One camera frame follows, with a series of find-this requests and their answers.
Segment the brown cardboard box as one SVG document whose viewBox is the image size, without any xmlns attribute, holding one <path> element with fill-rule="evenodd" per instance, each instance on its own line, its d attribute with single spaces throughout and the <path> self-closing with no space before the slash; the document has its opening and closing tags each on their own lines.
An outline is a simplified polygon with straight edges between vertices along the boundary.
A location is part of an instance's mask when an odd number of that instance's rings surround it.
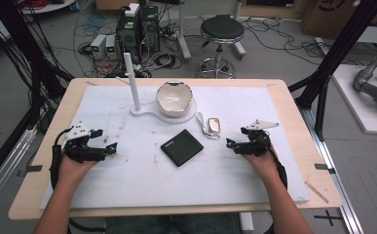
<svg viewBox="0 0 377 234">
<path fill-rule="evenodd" d="M 336 39 L 357 9 L 357 0 L 309 0 L 301 21 L 304 34 Z"/>
</svg>

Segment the black tape piece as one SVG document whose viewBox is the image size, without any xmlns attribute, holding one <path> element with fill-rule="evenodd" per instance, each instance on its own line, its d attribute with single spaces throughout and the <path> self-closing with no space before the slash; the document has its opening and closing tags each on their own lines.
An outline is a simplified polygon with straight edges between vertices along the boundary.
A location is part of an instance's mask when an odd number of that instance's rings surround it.
<svg viewBox="0 0 377 234">
<path fill-rule="evenodd" d="M 36 166 L 27 166 L 24 170 L 19 170 L 17 172 L 18 177 L 25 177 L 28 173 L 32 172 L 41 172 L 43 166 L 42 165 L 36 165 Z"/>
<path fill-rule="evenodd" d="M 315 164 L 315 168 L 316 168 L 317 170 L 328 171 L 331 175 L 336 174 L 335 169 L 334 169 L 334 168 L 329 168 L 326 164 L 318 164 L 318 163 L 316 163 L 316 164 Z"/>
</svg>

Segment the silver key fob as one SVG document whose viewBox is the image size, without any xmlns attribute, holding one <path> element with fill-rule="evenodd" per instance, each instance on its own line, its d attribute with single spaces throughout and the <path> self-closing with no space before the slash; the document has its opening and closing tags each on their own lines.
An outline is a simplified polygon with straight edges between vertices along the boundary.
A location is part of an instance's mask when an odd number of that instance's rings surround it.
<svg viewBox="0 0 377 234">
<path fill-rule="evenodd" d="M 208 121 L 208 131 L 211 134 L 219 134 L 221 131 L 219 119 L 209 118 L 207 121 Z"/>
</svg>

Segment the white table leg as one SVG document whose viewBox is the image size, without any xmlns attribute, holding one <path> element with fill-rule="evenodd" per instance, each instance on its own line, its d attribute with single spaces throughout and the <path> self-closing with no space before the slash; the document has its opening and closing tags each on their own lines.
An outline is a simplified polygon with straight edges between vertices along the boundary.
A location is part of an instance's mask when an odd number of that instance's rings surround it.
<svg viewBox="0 0 377 234">
<path fill-rule="evenodd" d="M 188 62 L 191 59 L 191 53 L 185 40 L 184 35 L 184 3 L 185 0 L 178 0 L 178 23 L 179 28 L 176 32 L 178 44 L 183 55 L 183 60 Z"/>
</svg>

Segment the grey bench power supply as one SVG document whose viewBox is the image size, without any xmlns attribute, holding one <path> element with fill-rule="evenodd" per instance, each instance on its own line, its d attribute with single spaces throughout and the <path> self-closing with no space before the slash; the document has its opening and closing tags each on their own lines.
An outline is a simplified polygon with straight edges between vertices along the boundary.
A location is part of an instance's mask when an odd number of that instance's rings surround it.
<svg viewBox="0 0 377 234">
<path fill-rule="evenodd" d="M 109 59 L 117 59 L 117 45 L 116 45 L 116 38 L 114 34 L 110 34 L 106 36 L 106 54 Z"/>
<path fill-rule="evenodd" d="M 106 55 L 106 36 L 99 34 L 91 43 L 91 49 L 95 59 L 103 59 Z"/>
</svg>

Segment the white floor platform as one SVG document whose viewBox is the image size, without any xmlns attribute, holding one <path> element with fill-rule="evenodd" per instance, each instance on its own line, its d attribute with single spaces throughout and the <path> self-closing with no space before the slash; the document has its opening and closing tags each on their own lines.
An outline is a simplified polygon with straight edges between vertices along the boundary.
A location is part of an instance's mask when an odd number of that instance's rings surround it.
<svg viewBox="0 0 377 234">
<path fill-rule="evenodd" d="M 355 78 L 362 69 L 361 65 L 341 64 L 333 74 L 333 81 L 362 131 L 377 135 L 377 102 L 353 88 Z"/>
</svg>

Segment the black round stool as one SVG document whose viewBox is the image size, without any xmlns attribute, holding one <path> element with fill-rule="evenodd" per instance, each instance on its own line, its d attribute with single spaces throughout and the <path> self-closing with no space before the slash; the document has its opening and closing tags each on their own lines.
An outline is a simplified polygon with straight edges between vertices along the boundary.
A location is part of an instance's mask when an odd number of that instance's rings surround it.
<svg viewBox="0 0 377 234">
<path fill-rule="evenodd" d="M 215 56 L 204 59 L 198 69 L 198 75 L 205 78 L 232 79 L 236 77 L 234 65 L 222 57 L 223 46 L 240 42 L 245 34 L 245 29 L 240 22 L 229 15 L 217 15 L 206 19 L 201 24 L 201 35 L 206 39 L 205 47 L 210 42 L 217 45 Z"/>
</svg>

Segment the black tape cross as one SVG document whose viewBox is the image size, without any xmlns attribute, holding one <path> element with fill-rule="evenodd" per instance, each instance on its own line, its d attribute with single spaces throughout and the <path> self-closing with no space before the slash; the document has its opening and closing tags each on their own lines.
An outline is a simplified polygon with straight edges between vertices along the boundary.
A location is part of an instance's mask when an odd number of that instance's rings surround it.
<svg viewBox="0 0 377 234">
<path fill-rule="evenodd" d="M 314 218 L 315 219 L 325 219 L 325 220 L 328 221 L 330 226 L 333 226 L 335 221 L 342 220 L 341 216 L 331 215 L 329 210 L 326 210 L 325 214 L 315 214 Z"/>
</svg>

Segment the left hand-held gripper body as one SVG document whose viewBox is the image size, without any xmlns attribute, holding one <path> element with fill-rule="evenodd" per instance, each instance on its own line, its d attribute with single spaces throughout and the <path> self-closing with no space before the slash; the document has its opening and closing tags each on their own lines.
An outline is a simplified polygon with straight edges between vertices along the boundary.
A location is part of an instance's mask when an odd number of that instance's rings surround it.
<svg viewBox="0 0 377 234">
<path fill-rule="evenodd" d="M 82 122 L 72 126 L 65 137 L 62 152 L 70 159 L 83 163 L 85 161 L 104 161 L 106 158 L 105 148 L 92 148 L 88 146 L 91 137 L 91 128 Z"/>
</svg>

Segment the person's left hand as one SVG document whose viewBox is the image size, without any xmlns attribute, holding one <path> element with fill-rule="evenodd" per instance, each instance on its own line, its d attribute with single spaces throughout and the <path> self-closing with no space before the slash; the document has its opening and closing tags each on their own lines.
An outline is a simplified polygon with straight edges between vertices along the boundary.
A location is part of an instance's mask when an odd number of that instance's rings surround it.
<svg viewBox="0 0 377 234">
<path fill-rule="evenodd" d="M 63 155 L 58 170 L 57 190 L 75 191 L 87 172 L 96 165 L 96 161 L 79 163 Z"/>
</svg>

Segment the white shell-shaped bowl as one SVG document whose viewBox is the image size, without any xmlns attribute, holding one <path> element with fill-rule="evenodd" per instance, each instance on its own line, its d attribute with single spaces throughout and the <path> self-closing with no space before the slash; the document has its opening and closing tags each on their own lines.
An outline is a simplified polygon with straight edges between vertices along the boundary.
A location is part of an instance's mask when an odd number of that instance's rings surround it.
<svg viewBox="0 0 377 234">
<path fill-rule="evenodd" d="M 157 91 L 156 101 L 161 112 L 169 117 L 183 116 L 191 107 L 193 93 L 183 82 L 166 82 Z"/>
</svg>

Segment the aluminium floor rail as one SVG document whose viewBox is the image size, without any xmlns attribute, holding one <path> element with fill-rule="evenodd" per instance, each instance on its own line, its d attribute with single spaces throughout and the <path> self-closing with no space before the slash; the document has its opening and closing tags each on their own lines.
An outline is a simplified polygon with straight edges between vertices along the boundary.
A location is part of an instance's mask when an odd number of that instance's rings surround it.
<svg viewBox="0 0 377 234">
<path fill-rule="evenodd" d="M 30 148 L 37 136 L 37 130 L 26 130 L 16 141 L 10 152 L 6 154 L 4 162 L 0 166 L 0 192 L 16 170 L 21 159 Z"/>
<path fill-rule="evenodd" d="M 299 107 L 299 111 L 307 125 L 307 128 L 320 153 L 320 156 L 323 159 L 323 163 L 326 164 L 329 168 L 334 168 L 336 171 L 336 174 L 331 175 L 331 179 L 333 180 L 334 185 L 336 186 L 336 189 L 340 195 L 340 198 L 342 199 L 342 205 L 338 208 L 338 211 L 342 217 L 347 233 L 363 234 L 363 230 L 358 220 L 358 216 L 354 210 L 354 207 L 352 206 L 350 198 L 338 174 L 338 171 L 335 167 L 335 164 L 327 148 L 327 145 L 324 140 L 320 139 L 319 135 L 315 131 L 315 115 L 310 110 L 304 110 L 301 107 Z"/>
</svg>

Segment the black computer tower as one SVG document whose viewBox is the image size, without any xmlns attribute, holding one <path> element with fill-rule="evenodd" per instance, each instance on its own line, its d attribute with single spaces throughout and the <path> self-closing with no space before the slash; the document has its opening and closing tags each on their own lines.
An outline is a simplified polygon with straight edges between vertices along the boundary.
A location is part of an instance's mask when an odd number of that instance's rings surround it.
<svg viewBox="0 0 377 234">
<path fill-rule="evenodd" d="M 141 42 L 141 32 L 139 17 L 120 15 L 116 33 L 121 53 L 130 53 L 132 62 L 140 63 L 139 45 Z"/>
<path fill-rule="evenodd" d="M 140 15 L 143 43 L 149 52 L 158 52 L 160 42 L 158 35 L 158 7 L 146 5 Z"/>
</svg>

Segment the white stand with pole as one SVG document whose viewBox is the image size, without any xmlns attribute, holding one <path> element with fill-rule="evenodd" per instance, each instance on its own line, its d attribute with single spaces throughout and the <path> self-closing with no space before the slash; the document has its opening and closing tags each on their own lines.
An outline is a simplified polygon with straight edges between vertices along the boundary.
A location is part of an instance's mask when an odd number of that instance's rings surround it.
<svg viewBox="0 0 377 234">
<path fill-rule="evenodd" d="M 131 108 L 131 113 L 133 116 L 140 117 L 144 115 L 152 115 L 157 117 L 159 120 L 172 125 L 186 123 L 196 116 L 197 103 L 194 98 L 189 110 L 183 116 L 180 117 L 169 117 L 161 112 L 159 105 L 156 101 L 157 92 L 155 94 L 155 99 L 153 101 L 148 103 L 141 103 L 139 100 L 136 78 L 134 76 L 131 54 L 123 53 L 123 57 L 126 65 L 126 76 L 128 77 L 127 84 L 131 87 L 132 91 L 133 107 Z"/>
</svg>

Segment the white table mat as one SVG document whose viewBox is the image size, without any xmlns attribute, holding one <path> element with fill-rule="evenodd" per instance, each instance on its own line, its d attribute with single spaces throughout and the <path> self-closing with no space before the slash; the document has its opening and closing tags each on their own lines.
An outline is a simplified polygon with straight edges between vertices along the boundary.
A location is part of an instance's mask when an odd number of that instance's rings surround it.
<svg viewBox="0 0 377 234">
<path fill-rule="evenodd" d="M 274 123 L 269 137 L 285 166 L 288 192 L 297 203 L 308 201 L 308 191 L 267 89 L 196 87 L 193 96 L 198 112 L 205 118 L 219 119 L 219 139 L 205 136 L 197 119 L 171 125 L 155 116 L 132 115 L 128 87 L 88 87 L 72 122 L 103 132 L 90 140 L 91 147 L 114 143 L 117 152 L 87 173 L 75 192 L 73 208 L 263 204 L 268 197 L 260 177 L 226 146 L 227 139 L 245 141 L 241 129 L 255 120 Z M 177 167 L 161 146 L 183 130 L 194 136 L 203 150 Z"/>
</svg>

